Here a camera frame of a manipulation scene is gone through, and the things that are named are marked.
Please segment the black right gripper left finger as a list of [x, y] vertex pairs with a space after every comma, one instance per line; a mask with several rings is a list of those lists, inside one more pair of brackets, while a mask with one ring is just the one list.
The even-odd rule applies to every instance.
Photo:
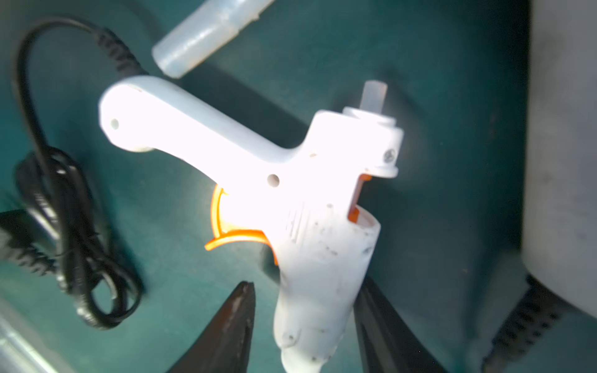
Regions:
[[246, 373], [256, 309], [254, 284], [241, 281], [171, 372]]

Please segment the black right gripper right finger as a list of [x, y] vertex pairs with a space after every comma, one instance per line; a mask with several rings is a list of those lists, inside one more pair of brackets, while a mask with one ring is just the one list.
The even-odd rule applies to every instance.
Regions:
[[444, 372], [370, 277], [354, 303], [364, 372]]

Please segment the white glue gun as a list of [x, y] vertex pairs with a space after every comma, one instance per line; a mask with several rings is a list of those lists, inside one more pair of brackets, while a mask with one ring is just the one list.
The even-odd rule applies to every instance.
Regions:
[[534, 1], [522, 260], [596, 314], [596, 4]]
[[99, 100], [113, 145], [198, 169], [269, 243], [280, 271], [274, 336], [287, 372], [318, 372], [333, 357], [374, 253], [381, 225], [359, 194], [372, 177], [396, 177], [404, 138], [382, 114], [386, 93], [370, 80], [359, 107], [318, 111], [293, 149], [157, 77], [125, 79]]

